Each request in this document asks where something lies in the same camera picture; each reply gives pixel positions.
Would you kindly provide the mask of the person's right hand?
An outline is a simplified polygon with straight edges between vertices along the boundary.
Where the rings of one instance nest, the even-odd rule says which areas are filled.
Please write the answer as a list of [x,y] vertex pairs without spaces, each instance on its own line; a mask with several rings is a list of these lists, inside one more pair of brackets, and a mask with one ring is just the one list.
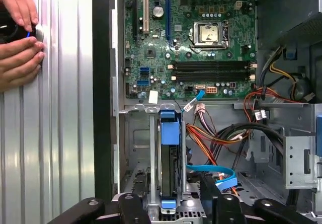
[[33,81],[45,56],[43,49],[35,37],[1,45],[1,92]]

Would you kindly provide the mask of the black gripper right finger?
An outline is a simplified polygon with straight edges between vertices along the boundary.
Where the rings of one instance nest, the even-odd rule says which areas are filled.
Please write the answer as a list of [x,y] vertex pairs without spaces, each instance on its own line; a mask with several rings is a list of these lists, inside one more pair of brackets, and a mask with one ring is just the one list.
[[222,192],[209,174],[200,174],[200,200],[206,223],[321,223],[314,212],[299,213],[298,195],[288,201],[263,182],[238,174],[237,194]]

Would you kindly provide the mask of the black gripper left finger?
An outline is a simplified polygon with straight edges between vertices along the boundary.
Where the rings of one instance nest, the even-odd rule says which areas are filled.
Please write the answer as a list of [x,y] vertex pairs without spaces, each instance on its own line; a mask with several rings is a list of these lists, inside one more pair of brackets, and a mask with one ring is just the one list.
[[143,193],[123,192],[106,203],[89,197],[64,211],[49,223],[151,223],[143,207]]

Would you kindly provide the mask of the person's left hand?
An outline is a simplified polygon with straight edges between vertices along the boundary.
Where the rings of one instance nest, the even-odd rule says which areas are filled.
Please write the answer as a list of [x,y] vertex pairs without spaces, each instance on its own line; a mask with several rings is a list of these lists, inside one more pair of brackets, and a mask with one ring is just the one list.
[[36,5],[33,0],[1,0],[13,20],[26,31],[39,23]]

